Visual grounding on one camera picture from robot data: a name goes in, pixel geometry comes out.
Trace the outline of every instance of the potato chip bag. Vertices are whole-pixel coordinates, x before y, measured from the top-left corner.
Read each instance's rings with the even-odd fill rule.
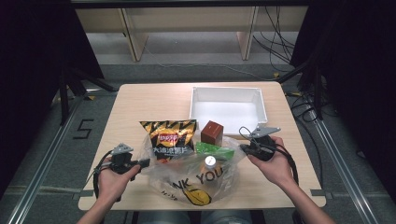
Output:
[[[140,124],[149,134],[157,161],[166,163],[177,155],[194,151],[196,119],[140,121]]]

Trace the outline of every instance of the plastic bag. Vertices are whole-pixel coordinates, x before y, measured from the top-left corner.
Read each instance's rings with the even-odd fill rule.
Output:
[[[142,159],[155,158],[148,137],[143,147]],[[167,163],[154,160],[149,168],[142,171],[142,175],[148,175],[154,190],[170,200],[208,205],[233,193],[238,184],[237,163],[246,156],[239,143],[227,136],[223,136],[219,152],[187,152]],[[205,164],[208,156],[216,159],[213,167]]]

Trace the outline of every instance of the green snack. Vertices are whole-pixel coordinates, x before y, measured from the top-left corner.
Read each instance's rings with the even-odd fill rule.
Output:
[[[195,144],[195,149],[197,153],[208,154],[214,156],[221,156],[227,160],[233,158],[234,150],[228,147],[218,147],[212,144],[197,142]]]

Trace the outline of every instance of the wooden table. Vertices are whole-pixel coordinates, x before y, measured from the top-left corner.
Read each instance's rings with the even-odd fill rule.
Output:
[[[277,82],[213,82],[172,84],[128,84],[120,88],[113,105],[102,140],[93,160],[92,169],[99,160],[119,143],[134,148],[133,159],[147,136],[140,125],[141,120],[188,119],[193,87],[239,87],[261,88],[268,117],[267,126],[280,127],[276,136],[283,138],[286,149],[296,161],[301,188],[311,195],[311,189],[320,189],[311,160],[291,115],[284,93]],[[113,210],[210,210],[210,209],[263,209],[293,207],[290,199],[276,185],[270,183],[248,158],[238,163],[239,185],[234,195],[206,206],[178,203],[164,198],[149,186],[149,177],[137,175],[128,184],[122,200]],[[88,184],[85,190],[92,190]],[[311,197],[318,206],[324,206],[325,197]],[[88,210],[95,197],[81,197],[78,206]]]

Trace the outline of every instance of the human hand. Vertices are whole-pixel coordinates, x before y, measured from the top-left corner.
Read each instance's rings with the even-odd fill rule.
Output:
[[[128,182],[137,175],[140,165],[135,165],[125,174],[119,175],[109,168],[103,169],[99,174],[99,198],[105,202],[114,203],[125,191]]]
[[[271,138],[277,145],[284,146],[282,138],[275,136],[271,136]],[[262,171],[270,182],[278,186],[290,183],[290,181],[294,182],[288,159],[282,153],[276,151],[273,158],[269,161],[261,161],[252,155],[247,155],[247,157]]]

